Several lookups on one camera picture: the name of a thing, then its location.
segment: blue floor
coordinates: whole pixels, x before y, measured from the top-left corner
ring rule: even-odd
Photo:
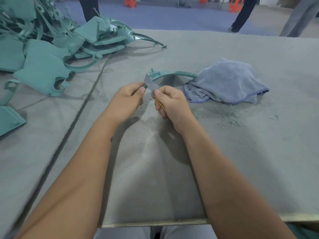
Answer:
[[[64,7],[68,6],[74,21],[79,24],[85,23],[79,2],[66,1],[57,3],[57,6],[63,13],[65,13]],[[237,17],[237,13],[220,10],[142,5],[132,9],[114,3],[100,3],[99,9],[101,15],[118,19],[134,29],[227,32]],[[253,26],[249,20],[239,33],[274,36],[270,31]]]

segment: shoe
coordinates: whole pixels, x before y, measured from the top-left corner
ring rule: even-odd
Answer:
[[[233,27],[230,27],[230,28],[228,29],[228,32],[229,32],[229,33],[237,33],[237,32],[233,32],[232,29],[233,29]]]

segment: light-colored trousers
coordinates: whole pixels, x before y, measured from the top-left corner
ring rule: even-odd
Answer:
[[[301,0],[291,13],[279,36],[299,37],[318,12],[319,0]]]
[[[98,229],[94,239],[217,239],[211,225],[165,227],[116,227]]]

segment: microfiber towel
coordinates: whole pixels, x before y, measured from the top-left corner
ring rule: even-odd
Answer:
[[[203,103],[212,99],[237,104],[242,101],[256,103],[257,95],[263,95],[269,88],[256,79],[250,64],[221,58],[186,83],[183,91],[192,103]]]

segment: beige floor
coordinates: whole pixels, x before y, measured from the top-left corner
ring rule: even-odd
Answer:
[[[254,8],[249,20],[256,26],[267,28],[280,34],[292,9],[258,5]],[[319,38],[319,18],[315,18],[300,36],[301,38]]]

